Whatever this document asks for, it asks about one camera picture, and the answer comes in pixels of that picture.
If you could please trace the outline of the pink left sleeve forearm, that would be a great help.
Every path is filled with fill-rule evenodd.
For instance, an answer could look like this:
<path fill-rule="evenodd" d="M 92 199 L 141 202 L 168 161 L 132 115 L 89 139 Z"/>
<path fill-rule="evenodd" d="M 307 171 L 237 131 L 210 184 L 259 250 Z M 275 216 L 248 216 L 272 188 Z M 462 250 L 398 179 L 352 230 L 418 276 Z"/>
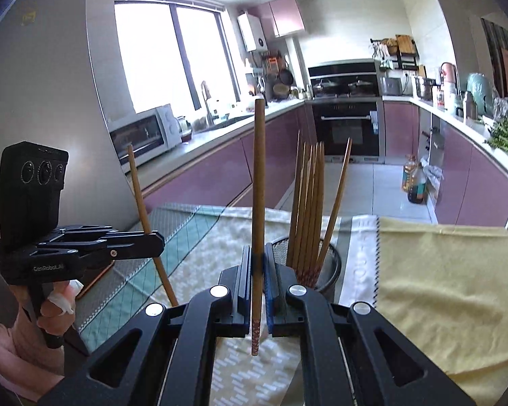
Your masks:
<path fill-rule="evenodd" d="M 45 345 L 31 323 L 0 323 L 0 383 L 29 401 L 39 401 L 64 377 L 64 348 Z"/>

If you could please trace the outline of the person's left hand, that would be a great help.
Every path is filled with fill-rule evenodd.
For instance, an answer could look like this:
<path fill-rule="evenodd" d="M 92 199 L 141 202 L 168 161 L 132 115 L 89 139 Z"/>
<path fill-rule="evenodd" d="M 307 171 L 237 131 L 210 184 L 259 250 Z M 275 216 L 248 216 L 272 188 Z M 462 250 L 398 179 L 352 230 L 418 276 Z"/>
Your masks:
<path fill-rule="evenodd" d="M 27 288 L 10 285 L 10 290 L 19 304 L 17 318 L 12 328 L 12 338 L 15 351 L 20 358 L 52 373 L 64 374 L 64 348 L 47 347 L 43 332 L 63 336 L 67 329 L 73 326 L 75 300 L 82 288 L 83 285 L 76 279 L 55 282 L 53 291 L 41 305 L 40 315 L 31 321 L 28 317 L 31 301 Z"/>

